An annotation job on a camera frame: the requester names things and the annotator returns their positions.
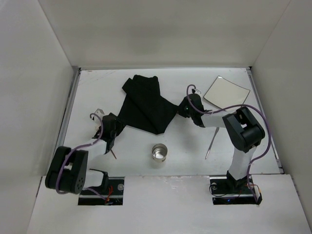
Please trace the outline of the black cloth placemat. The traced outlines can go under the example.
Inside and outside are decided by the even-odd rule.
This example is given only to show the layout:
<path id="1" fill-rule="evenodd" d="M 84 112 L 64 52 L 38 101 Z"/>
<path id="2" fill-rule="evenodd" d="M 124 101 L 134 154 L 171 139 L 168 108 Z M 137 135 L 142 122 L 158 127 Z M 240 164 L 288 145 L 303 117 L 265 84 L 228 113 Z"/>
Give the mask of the black cloth placemat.
<path id="1" fill-rule="evenodd" d="M 118 114 L 125 124 L 155 135 L 163 134 L 178 106 L 161 96 L 158 77 L 134 75 L 122 87 L 126 94 Z"/>

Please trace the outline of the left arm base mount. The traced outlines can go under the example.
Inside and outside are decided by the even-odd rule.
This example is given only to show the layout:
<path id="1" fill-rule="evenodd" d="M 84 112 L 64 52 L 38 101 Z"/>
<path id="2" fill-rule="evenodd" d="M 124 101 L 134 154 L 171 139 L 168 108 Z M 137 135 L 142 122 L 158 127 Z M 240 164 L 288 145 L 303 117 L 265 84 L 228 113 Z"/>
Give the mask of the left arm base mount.
<path id="1" fill-rule="evenodd" d="M 82 190 L 79 206 L 121 206 L 123 204 L 124 177 L 109 177 L 98 187 Z"/>

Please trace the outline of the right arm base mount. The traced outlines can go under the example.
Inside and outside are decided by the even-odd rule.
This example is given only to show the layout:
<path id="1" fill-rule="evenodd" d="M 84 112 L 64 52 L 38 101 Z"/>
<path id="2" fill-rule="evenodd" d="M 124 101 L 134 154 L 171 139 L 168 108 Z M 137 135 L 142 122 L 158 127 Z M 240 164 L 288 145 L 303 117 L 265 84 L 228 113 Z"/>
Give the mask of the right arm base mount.
<path id="1" fill-rule="evenodd" d="M 235 181 L 226 176 L 210 177 L 209 192 L 214 205 L 260 205 L 263 198 L 258 185 L 252 178 Z"/>

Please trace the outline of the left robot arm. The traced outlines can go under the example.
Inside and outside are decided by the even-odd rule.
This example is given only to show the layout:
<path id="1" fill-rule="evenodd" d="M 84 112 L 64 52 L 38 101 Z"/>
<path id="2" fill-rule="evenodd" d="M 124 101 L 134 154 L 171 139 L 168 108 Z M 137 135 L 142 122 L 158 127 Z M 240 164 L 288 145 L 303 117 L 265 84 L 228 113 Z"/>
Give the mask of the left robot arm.
<path id="1" fill-rule="evenodd" d="M 45 179 L 45 187 L 58 194 L 80 194 L 91 191 L 102 195 L 111 191 L 108 173 L 92 169 L 91 162 L 98 156 L 109 153 L 115 139 L 125 125 L 114 114 L 91 113 L 90 118 L 100 124 L 95 135 L 88 142 L 75 148 L 59 146 L 52 159 Z"/>

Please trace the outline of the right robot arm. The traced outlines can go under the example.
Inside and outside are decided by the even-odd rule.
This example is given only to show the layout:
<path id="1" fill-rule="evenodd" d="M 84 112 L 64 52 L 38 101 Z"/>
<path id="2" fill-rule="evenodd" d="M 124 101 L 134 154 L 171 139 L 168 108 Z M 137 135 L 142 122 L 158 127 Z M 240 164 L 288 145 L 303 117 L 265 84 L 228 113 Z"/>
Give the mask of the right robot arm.
<path id="1" fill-rule="evenodd" d="M 227 171 L 228 187 L 236 189 L 247 184 L 250 162 L 256 147 L 265 137 L 265 131 L 250 109 L 250 105 L 235 105 L 232 112 L 204 110 L 198 94 L 187 95 L 178 107 L 179 115 L 191 118 L 195 125 L 226 129 L 234 146 L 232 164 Z"/>

